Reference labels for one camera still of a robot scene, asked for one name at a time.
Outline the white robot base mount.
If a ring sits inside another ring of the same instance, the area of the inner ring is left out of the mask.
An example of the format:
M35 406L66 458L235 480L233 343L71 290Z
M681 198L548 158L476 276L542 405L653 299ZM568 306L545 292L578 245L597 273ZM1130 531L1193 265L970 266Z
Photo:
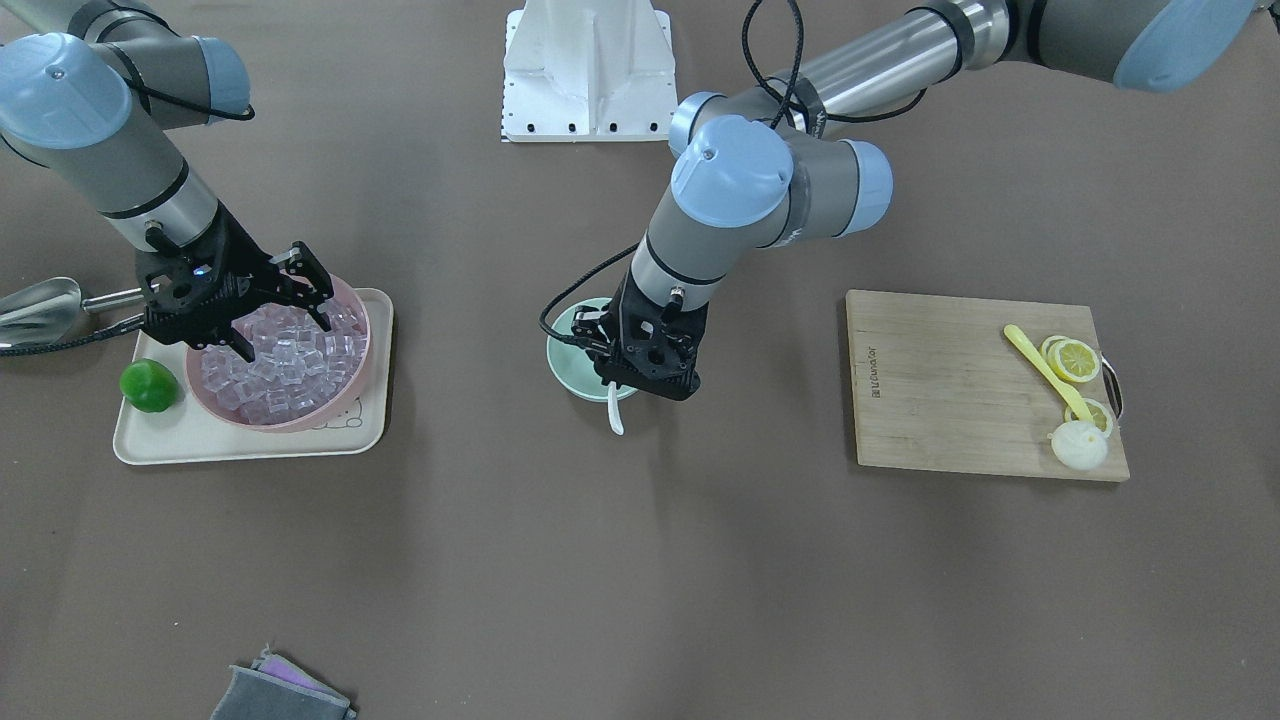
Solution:
M649 1L526 1L504 28L503 141L666 141L678 105L668 13Z

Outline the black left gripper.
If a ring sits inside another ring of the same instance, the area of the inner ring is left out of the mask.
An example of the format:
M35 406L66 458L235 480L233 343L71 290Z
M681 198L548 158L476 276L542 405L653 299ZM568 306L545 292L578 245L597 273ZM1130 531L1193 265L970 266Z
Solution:
M673 401L701 386L696 372L708 309L692 309L691 291L672 284L652 301L632 277L603 304L573 310L572 345L602 384L614 382Z

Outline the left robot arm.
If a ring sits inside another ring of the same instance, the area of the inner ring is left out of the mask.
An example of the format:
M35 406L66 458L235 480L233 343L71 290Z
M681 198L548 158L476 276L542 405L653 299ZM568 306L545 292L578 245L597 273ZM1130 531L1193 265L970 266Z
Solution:
M865 231L887 213L893 173L873 143L841 136L913 109L964 70L1023 61L1167 94L1203 74L1261 1L919 1L822 56L758 74L736 95L700 92L675 110L668 186L603 304L576 306L571 347L605 396L673 401L700 384L709 302L754 249Z

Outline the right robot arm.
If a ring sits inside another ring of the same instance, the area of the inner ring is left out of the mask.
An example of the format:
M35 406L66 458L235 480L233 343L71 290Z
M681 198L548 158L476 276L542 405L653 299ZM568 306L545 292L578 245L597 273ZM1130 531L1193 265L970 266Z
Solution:
M172 142L169 131L256 111L238 53L180 35L142 1L5 1L29 33L3 46L3 142L58 173L134 249L143 309L84 337L14 347L47 354L142 332L224 346L261 306L298 307L323 331L335 293L306 243L265 252Z

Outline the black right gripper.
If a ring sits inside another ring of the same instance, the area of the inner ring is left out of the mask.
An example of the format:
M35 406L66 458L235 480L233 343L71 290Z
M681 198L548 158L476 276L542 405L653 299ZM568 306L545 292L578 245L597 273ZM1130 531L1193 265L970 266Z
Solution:
M163 345L218 346L253 363L252 323L236 320L264 305L303 309L320 331L332 329L323 310L334 297L332 275L306 242L270 255L223 205L186 246L156 220L146 224L143 240L150 250L134 258L142 329Z

